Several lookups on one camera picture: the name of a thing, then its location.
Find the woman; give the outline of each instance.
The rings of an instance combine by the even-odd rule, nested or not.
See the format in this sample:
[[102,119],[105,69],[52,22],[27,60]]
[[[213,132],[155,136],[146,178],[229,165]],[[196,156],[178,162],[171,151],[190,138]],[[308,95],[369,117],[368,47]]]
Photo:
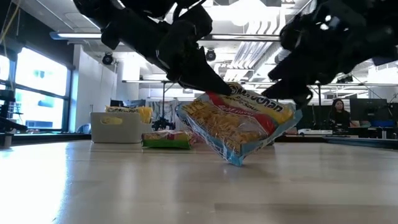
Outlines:
[[350,120],[349,112],[344,110],[344,103],[341,99],[333,100],[333,104],[331,105],[331,111],[329,114],[329,120],[332,122],[332,126],[348,128],[352,124]]

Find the plastic bag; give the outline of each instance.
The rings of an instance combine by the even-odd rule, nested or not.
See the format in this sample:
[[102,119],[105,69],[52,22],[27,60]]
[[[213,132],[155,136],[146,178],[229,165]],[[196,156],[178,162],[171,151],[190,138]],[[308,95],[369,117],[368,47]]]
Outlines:
[[142,146],[152,148],[190,149],[196,142],[190,131],[154,131],[142,134]]
[[231,96],[205,93],[179,106],[177,115],[223,159],[241,166],[247,155],[295,126],[302,113],[293,104],[278,103],[237,83],[229,87]]
[[144,124],[151,124],[152,122],[152,108],[140,106],[137,108],[125,108],[118,106],[106,106],[105,112],[107,113],[139,113],[141,121]]

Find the window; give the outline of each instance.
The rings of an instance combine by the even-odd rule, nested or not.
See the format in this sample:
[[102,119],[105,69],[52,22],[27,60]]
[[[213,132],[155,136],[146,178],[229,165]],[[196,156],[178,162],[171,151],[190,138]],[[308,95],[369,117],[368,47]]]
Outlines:
[[63,99],[16,89],[14,119],[31,129],[61,129]]
[[37,90],[65,96],[68,69],[33,50],[23,48],[18,54],[16,83]]
[[0,55],[0,80],[8,80],[10,73],[10,60]]

